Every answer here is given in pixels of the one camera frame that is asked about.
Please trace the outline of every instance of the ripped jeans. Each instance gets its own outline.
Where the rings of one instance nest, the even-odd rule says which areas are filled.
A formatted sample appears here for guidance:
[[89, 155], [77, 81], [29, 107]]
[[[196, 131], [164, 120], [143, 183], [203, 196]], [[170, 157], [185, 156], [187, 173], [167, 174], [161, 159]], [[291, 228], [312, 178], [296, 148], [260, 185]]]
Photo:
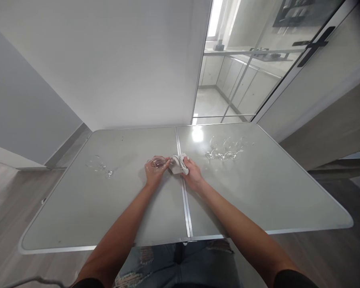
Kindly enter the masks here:
[[240, 287], [234, 253], [225, 239], [133, 247], [116, 287], [173, 287], [192, 283]]

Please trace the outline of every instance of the black sleeve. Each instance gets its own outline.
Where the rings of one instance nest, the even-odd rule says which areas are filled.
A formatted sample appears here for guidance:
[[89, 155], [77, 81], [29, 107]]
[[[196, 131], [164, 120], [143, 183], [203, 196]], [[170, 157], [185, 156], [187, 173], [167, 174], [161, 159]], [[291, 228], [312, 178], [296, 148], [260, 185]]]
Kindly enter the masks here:
[[274, 279], [274, 288], [318, 288], [308, 277], [293, 271], [283, 270], [278, 272]]
[[71, 288], [104, 288], [104, 285], [95, 278], [87, 278], [77, 282]]

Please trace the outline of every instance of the white cabinet door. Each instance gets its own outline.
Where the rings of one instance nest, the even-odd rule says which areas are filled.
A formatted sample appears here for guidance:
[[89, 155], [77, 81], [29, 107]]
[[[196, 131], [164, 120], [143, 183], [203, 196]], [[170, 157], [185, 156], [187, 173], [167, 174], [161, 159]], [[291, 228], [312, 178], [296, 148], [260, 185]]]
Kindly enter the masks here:
[[224, 56], [206, 56], [202, 86], [216, 85]]
[[273, 90], [280, 78], [259, 70], [253, 78], [241, 103], [237, 107], [242, 114], [254, 114]]
[[225, 80], [227, 79], [227, 75], [231, 67], [232, 61], [233, 61], [232, 58], [224, 57], [224, 61], [221, 66], [220, 75], [217, 80], [217, 87], [220, 88], [221, 91], [223, 90]]
[[200, 72], [200, 78], [199, 78], [199, 86], [202, 85], [202, 82], [203, 82], [203, 77], [204, 77], [204, 71], [205, 71], [205, 63], [207, 61], [207, 57], [208, 56], [204, 56], [203, 57], [203, 62], [201, 64], [201, 72]]
[[[246, 65], [243, 65], [243, 67], [241, 68], [241, 71], [239, 74], [239, 79], [241, 78], [241, 76], [245, 70], [245, 67], [246, 67]], [[257, 69], [254, 69], [252, 67], [248, 67], [247, 71], [245, 72], [245, 76], [244, 76], [243, 80], [241, 81], [239, 88], [237, 89], [236, 96], [232, 100], [232, 104], [236, 108], [238, 108], [241, 100], [243, 99], [243, 97], [245, 95], [245, 92], [248, 90], [249, 85], [251, 84], [256, 73], [257, 73]]]
[[240, 70], [242, 68], [243, 64], [237, 60], [233, 60], [232, 65], [229, 69], [227, 79], [225, 80], [224, 87], [222, 88], [222, 92], [224, 92], [225, 96], [229, 99], [231, 98], [231, 92], [233, 89], [233, 86], [236, 83], [236, 80], [238, 81], [237, 77], [240, 74]]

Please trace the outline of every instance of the left hand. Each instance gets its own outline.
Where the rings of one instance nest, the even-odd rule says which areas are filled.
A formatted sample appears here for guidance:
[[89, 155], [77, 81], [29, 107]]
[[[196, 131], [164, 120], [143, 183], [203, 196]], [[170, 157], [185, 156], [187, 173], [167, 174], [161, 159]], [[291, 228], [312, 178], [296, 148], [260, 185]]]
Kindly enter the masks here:
[[150, 162], [145, 164], [145, 174], [147, 176], [146, 186], [157, 187], [160, 184], [161, 179], [163, 178], [163, 174], [164, 174], [165, 170], [167, 170], [168, 167], [169, 167], [169, 163], [171, 162], [171, 158], [166, 157], [165, 160], [167, 162], [165, 163], [165, 166], [163, 168], [161, 168], [161, 169], [152, 169], [152, 167], [150, 166]]

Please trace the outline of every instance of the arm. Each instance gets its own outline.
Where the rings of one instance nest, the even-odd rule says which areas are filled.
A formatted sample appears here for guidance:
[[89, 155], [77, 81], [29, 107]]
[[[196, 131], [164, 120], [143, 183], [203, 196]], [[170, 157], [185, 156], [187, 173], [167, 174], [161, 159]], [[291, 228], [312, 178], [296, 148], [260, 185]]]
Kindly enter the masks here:
[[277, 273], [299, 271], [286, 252], [270, 236], [214, 190], [201, 176], [200, 168], [184, 159], [189, 174], [181, 174], [220, 220], [229, 237], [246, 260], [256, 269], [266, 285], [273, 287]]
[[164, 169], [158, 171], [150, 169], [149, 163], [145, 164], [147, 183], [93, 250], [75, 283], [86, 278], [95, 278], [105, 288], [112, 287], [131, 251], [149, 201], [160, 184], [163, 173], [169, 167], [169, 158], [166, 160]]

